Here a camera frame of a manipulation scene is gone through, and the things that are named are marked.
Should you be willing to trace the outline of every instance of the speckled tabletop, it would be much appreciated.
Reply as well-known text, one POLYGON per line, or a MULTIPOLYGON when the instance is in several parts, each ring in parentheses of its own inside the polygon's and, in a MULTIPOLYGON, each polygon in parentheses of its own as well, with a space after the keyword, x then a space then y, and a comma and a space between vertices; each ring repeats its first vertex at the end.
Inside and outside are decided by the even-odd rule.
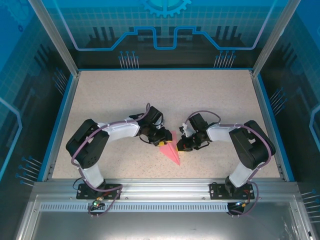
MULTIPOLYGON (((255 120, 266 132, 248 70, 126 70, 83 71, 53 171, 53 178, 78 178, 70 163, 66 143, 86 119, 111 123, 143 113, 151 103, 164 114, 169 130, 179 127, 189 114, 210 110, 224 124, 255 120)), ((203 113, 211 123, 216 118, 203 113)), ((178 166, 157 147, 138 137, 111 142, 98 162, 105 178, 225 178, 239 163, 232 143, 212 142, 199 151, 179 153, 178 166)), ((279 177, 274 158, 256 177, 279 177)))

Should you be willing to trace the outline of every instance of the wire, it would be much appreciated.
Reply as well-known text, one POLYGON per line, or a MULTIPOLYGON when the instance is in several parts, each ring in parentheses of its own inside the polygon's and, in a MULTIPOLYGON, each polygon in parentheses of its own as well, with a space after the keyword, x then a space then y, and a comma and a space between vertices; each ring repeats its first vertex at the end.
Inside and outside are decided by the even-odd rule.
POLYGON ((148 141, 146 141, 146 140, 143 140, 143 139, 141 138, 141 135, 139 135, 139 139, 140 139, 142 142, 146 143, 146 144, 152 144, 152 143, 150 143, 150 142, 148 142, 148 141))
POLYGON ((78 171, 81 175, 81 178, 83 179, 83 181, 93 190, 95 191, 98 191, 98 192, 103 192, 103 193, 106 193, 106 192, 112 192, 112 191, 115 191, 115 190, 118 190, 118 193, 117 195, 115 196, 113 202, 111 203, 111 205, 107 208, 107 210, 101 214, 97 214, 97 216, 100 216, 102 214, 105 214, 109 211, 109 209, 112 207, 112 205, 115 203, 116 199, 118 198, 118 196, 120 195, 121 191, 122 191, 122 188, 123 186, 120 185, 120 186, 117 186, 117 187, 113 187, 113 188, 109 188, 109 189, 99 189, 99 188, 96 188, 94 187, 93 185, 91 185, 90 182, 87 181, 83 171, 82 171, 82 168, 80 167, 79 163, 76 163, 75 162, 75 159, 77 157, 77 155, 80 153, 80 151, 82 150, 82 148, 90 141, 90 139, 92 139, 98 132, 102 131, 103 129, 106 129, 106 128, 109 128, 110 126, 113 126, 113 125, 116 125, 116 124, 128 124, 128 123, 133 123, 133 122, 137 122, 141 119, 143 119, 149 112, 150 110, 150 103, 148 102, 145 106, 145 113, 138 117, 137 119, 132 119, 132 120, 122 120, 122 121, 115 121, 115 122, 112 122, 110 124, 106 124, 102 127, 99 127, 98 129, 96 129, 93 133, 91 133, 84 141, 83 143, 79 146, 79 148, 75 151, 75 153, 73 154, 72 158, 71 158, 71 164, 76 166, 78 168, 78 171))
POLYGON ((74 183, 72 184, 72 188, 73 188, 74 190, 78 190, 78 189, 75 188, 75 184, 76 184, 76 182, 78 182, 80 179, 82 179, 82 177, 79 177, 78 179, 76 179, 76 180, 74 181, 74 183))
POLYGON ((184 124, 187 124, 189 118, 191 118, 193 115, 198 114, 198 113, 209 113, 209 114, 213 114, 213 115, 215 115, 215 116, 219 119, 219 120, 218 120, 218 123, 221 122, 221 117, 220 117, 218 114, 214 113, 213 111, 199 110, 199 111, 195 111, 195 112, 191 113, 191 114, 187 117, 187 119, 185 120, 184 124))
POLYGON ((251 127, 245 126, 243 124, 220 124, 221 127, 228 127, 228 128, 233 128, 233 127, 240 127, 240 128, 244 128, 249 130, 251 133, 253 133, 254 135, 256 135, 260 141, 264 144, 266 150, 268 151, 268 159, 261 165, 258 165, 258 167, 253 171, 253 173, 249 176, 248 181, 250 181, 254 175, 260 170, 260 168, 262 168, 263 166, 267 165, 272 157, 272 153, 271 153, 271 148, 269 146, 269 144, 267 143, 266 140, 264 140, 264 138, 257 133, 255 130, 253 130, 251 127))
POLYGON ((258 188, 258 185, 254 181, 251 181, 251 182, 248 181, 247 183, 248 184, 251 183, 251 184, 253 184, 255 186, 255 188, 256 188, 256 198, 255 198, 255 201, 254 201, 252 207, 248 211, 246 211, 244 213, 242 213, 240 211, 237 211, 237 210, 230 210, 231 212, 237 213, 239 216, 247 216, 255 208, 255 206, 257 205, 258 200, 259 200, 259 188, 258 188))
MULTIPOLYGON (((246 195, 248 196, 248 199, 247 199, 247 202, 248 202, 248 203, 245 203, 245 205, 247 205, 247 204, 250 203, 250 192, 249 192, 249 190, 243 190, 243 192, 246 193, 246 195)), ((237 208, 244 208, 244 207, 243 207, 242 204, 240 204, 240 205, 234 207, 234 208, 233 208, 232 210, 230 210, 230 211, 234 211, 234 210, 237 209, 237 208)))

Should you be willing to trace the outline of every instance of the transparent acrylic panel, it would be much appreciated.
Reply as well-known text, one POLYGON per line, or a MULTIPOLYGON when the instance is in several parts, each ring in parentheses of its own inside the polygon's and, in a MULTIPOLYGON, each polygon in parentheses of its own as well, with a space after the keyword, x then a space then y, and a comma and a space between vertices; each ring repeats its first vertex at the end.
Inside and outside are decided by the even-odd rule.
MULTIPOLYGON (((302 0, 262 68, 283 145, 301 193, 320 192, 320 2, 302 0)), ((319 199, 305 202, 320 233, 319 199)))
POLYGON ((70 72, 27 0, 0 1, 0 19, 0 233, 12 240, 70 72))
POLYGON ((287 0, 43 2, 80 68, 250 68, 287 0))

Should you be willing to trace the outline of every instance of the circuit pattern graphic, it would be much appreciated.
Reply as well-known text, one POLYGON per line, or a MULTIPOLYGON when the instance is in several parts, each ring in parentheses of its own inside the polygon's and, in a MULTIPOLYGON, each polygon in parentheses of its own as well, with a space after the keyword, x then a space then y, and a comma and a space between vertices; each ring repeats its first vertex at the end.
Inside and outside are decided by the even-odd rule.
POLYGON ((175 14, 180 14, 181 10, 186 10, 191 0, 141 0, 141 3, 150 14, 166 18, 168 15, 173 17, 175 14))

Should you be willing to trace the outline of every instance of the blue border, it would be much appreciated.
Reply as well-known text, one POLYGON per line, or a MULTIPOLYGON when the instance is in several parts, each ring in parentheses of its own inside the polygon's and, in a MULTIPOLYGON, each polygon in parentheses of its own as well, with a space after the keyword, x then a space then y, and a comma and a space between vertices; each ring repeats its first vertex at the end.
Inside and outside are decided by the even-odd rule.
POLYGON ((196 67, 196 68, 79 68, 79 71, 136 71, 136 70, 252 70, 252 67, 243 68, 215 68, 215 67, 196 67))
POLYGON ((276 118, 275 118, 274 113, 272 112, 271 104, 270 104, 270 101, 269 101, 269 98, 268 98, 268 95, 267 95, 267 91, 266 91, 265 85, 264 85, 264 83, 262 81, 260 73, 258 74, 258 81, 259 81, 259 84, 261 86, 261 90, 262 90, 263 98, 264 98, 264 101, 265 101, 265 104, 266 104, 266 108, 268 110, 268 113, 269 113, 269 116, 270 116, 270 119, 271 119, 271 124, 272 124, 272 127, 273 127, 274 132, 275 132, 275 137, 276 137, 276 139, 278 141, 278 145, 279 145, 279 148, 280 148, 280 152, 281 152, 283 163, 284 163, 284 167, 285 167, 284 170, 287 173, 288 180, 290 182, 294 182, 295 181, 295 177, 294 177, 294 174, 292 172, 292 169, 291 169, 291 166, 290 166, 290 163, 289 163, 289 159, 288 159, 288 156, 287 156, 287 153, 286 153, 286 150, 285 150, 285 146, 284 146, 284 143, 282 142, 282 139, 281 139, 281 136, 280 136, 280 132, 279 132, 278 125, 277 125, 277 122, 276 122, 276 118))
POLYGON ((42 182, 42 179, 43 179, 43 177, 45 175, 47 164, 49 162, 49 156, 50 156, 50 153, 51 153, 53 145, 54 145, 54 141, 55 141, 55 138, 56 138, 56 134, 57 134, 57 131, 58 131, 59 124, 61 122, 62 113, 63 113, 63 111, 65 109, 65 106, 66 106, 67 97, 69 95, 69 91, 70 91, 71 84, 73 82, 73 78, 74 78, 74 76, 71 74, 70 77, 69 77, 68 84, 66 85, 66 88, 65 88, 65 91, 64 91, 64 95, 63 95, 63 98, 62 98, 62 102, 61 102, 61 105, 60 105, 60 108, 59 108, 58 115, 56 116, 56 119, 55 119, 54 127, 53 127, 53 130, 52 130, 52 133, 51 133, 51 137, 50 137, 50 140, 49 140, 49 143, 48 143, 48 147, 46 148, 46 151, 45 151, 45 155, 44 155, 44 158, 43 158, 42 166, 41 166, 41 169, 40 169, 40 172, 39 172, 39 175, 38 175, 38 179, 37 179, 38 182, 42 182))
POLYGON ((11 146, 9 148, 9 151, 5 157, 5 160, 3 162, 3 165, 1 167, 1 170, 0 170, 0 182, 1 182, 1 179, 6 171, 6 168, 8 166, 8 163, 9 163, 9 160, 11 158, 11 155, 16 147, 16 144, 17 144, 17 141, 18 141, 18 138, 20 136, 20 133, 22 131, 22 120, 21 120, 21 116, 20 116, 20 113, 19 111, 13 106, 13 105, 10 105, 6 100, 4 100, 2 97, 0 97, 0 103, 2 103, 3 105, 5 105, 12 113, 14 113, 14 115, 16 116, 16 119, 18 121, 18 125, 19 125, 19 128, 18 130, 16 131, 15 133, 15 136, 14 136, 14 139, 11 143, 11 146))

